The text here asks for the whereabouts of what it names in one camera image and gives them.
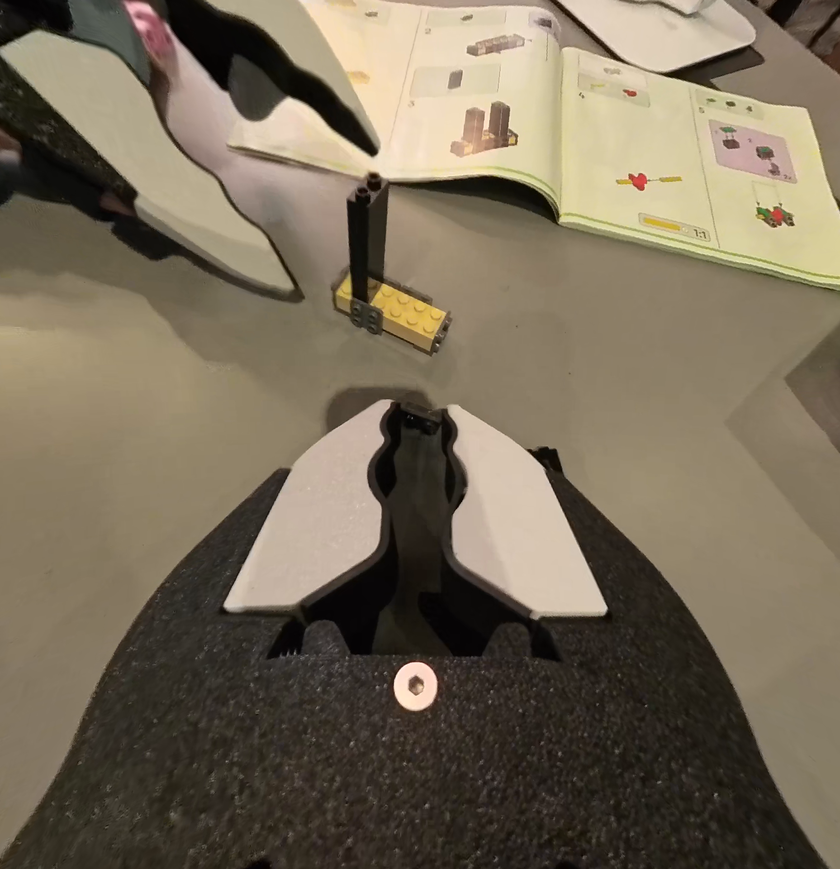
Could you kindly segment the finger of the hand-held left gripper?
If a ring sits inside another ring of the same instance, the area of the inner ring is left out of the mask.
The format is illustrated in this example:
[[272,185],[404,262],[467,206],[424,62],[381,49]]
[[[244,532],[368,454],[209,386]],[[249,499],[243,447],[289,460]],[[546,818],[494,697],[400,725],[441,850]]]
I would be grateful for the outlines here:
[[177,40],[224,91],[239,57],[270,82],[265,91],[314,110],[339,136],[373,157],[380,139],[327,39],[299,1],[169,1]]
[[34,30],[1,46],[0,58],[130,183],[143,223],[234,282],[269,295],[298,292],[270,239],[176,144],[119,55]]

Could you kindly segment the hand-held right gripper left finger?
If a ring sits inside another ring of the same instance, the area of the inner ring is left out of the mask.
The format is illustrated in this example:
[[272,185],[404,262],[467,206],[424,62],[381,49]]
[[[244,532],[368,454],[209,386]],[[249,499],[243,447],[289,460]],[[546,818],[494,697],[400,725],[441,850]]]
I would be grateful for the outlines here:
[[399,408],[380,400],[294,463],[239,570],[230,614],[377,618],[393,599]]

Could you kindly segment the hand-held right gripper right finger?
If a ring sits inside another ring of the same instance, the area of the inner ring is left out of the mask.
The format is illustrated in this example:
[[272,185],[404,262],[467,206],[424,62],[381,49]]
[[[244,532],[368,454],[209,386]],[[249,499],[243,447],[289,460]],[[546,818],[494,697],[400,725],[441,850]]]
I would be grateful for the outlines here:
[[607,603],[543,465],[459,405],[446,411],[466,479],[450,525],[456,568],[530,620],[604,617]]

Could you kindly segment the long black brick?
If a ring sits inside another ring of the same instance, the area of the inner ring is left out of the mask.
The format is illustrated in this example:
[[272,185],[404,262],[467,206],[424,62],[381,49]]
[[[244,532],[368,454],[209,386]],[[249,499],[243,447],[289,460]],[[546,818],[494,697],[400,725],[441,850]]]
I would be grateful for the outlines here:
[[443,413],[399,405],[401,442],[394,456],[389,496],[399,555],[399,609],[418,608],[419,597],[440,590],[441,539],[449,517]]
[[389,182],[370,172],[347,197],[349,276],[353,298],[370,301],[371,281],[384,277]]

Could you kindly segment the grey and yellow brick assembly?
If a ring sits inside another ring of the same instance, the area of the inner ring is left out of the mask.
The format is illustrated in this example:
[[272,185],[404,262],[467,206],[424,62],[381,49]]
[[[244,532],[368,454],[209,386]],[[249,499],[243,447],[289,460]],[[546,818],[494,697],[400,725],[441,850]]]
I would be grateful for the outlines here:
[[429,356],[439,352],[453,320],[451,313],[437,308],[429,296],[387,277],[370,277],[366,301],[355,300],[348,267],[330,289],[335,310],[356,328],[370,334],[389,334]]

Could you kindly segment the grey desk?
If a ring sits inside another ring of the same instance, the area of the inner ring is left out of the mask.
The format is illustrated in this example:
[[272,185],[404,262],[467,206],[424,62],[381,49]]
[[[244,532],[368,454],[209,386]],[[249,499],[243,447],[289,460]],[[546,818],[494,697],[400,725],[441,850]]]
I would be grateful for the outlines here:
[[0,209],[0,854],[157,586],[361,399],[455,402],[556,447],[692,609],[784,797],[840,867],[840,294],[558,228],[521,187],[394,190],[438,358],[327,288],[349,185],[274,166],[304,293],[153,263],[53,203]]

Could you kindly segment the pink brick figure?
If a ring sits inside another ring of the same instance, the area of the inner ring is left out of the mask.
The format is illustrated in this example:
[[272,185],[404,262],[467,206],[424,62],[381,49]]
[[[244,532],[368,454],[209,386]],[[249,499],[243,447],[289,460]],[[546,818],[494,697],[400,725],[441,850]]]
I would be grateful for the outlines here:
[[124,1],[123,7],[149,59],[160,65],[171,60],[175,56],[171,29],[153,6],[143,1]]

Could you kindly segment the open instruction booklet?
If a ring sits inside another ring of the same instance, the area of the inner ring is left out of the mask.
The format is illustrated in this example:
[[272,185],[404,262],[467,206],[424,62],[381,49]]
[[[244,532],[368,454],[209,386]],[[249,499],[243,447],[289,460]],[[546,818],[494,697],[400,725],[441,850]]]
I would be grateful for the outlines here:
[[233,150],[398,183],[515,181],[561,226],[840,290],[840,212],[805,108],[566,47],[544,8],[305,7],[380,151],[294,99],[238,121]]

